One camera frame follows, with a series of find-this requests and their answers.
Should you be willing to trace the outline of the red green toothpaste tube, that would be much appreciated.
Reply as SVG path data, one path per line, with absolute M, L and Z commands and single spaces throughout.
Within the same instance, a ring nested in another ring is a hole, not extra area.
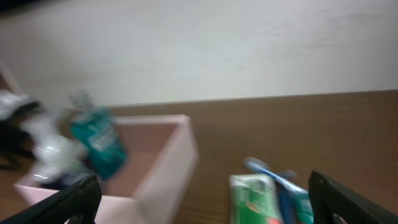
M 313 210 L 308 192 L 293 192 L 295 212 L 300 224 L 313 224 Z

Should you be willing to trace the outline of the teal mouthwash bottle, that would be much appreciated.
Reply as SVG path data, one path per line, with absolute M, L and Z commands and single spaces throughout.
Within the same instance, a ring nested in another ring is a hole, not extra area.
M 103 179 L 110 179 L 122 167 L 126 152 L 109 109 L 97 106 L 90 95 L 80 90 L 70 96 L 77 114 L 70 131 L 87 149 L 93 170 Z

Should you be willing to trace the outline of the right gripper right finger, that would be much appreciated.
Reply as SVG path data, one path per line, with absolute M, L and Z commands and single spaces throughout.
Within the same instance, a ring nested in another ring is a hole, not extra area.
M 397 215 L 329 176 L 312 171 L 308 194 L 315 224 L 397 224 Z

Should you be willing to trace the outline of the green soap box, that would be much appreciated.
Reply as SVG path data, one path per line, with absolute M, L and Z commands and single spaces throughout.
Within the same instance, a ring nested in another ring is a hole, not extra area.
M 265 174 L 232 175 L 231 224 L 283 224 L 273 179 Z

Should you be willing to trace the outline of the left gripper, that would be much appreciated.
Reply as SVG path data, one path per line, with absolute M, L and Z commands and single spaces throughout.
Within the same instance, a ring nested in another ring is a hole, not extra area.
M 1 170 L 15 171 L 22 167 L 13 155 L 34 159 L 33 153 L 21 146 L 29 133 L 16 122 L 38 108 L 40 102 L 29 95 L 1 90 L 1 156 L 7 161 L 7 164 L 1 164 Z

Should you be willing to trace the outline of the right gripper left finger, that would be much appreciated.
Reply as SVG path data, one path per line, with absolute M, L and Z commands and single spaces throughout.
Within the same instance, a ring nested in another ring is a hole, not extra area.
M 90 174 L 1 224 L 94 224 L 101 198 L 98 179 Z

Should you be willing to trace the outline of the clear hand soap pump bottle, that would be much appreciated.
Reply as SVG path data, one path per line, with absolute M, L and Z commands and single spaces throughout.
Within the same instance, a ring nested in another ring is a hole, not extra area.
M 78 141 L 65 137 L 58 118 L 37 114 L 21 124 L 34 143 L 35 162 L 27 175 L 29 182 L 48 188 L 63 189 L 90 175 L 83 159 L 87 150 Z

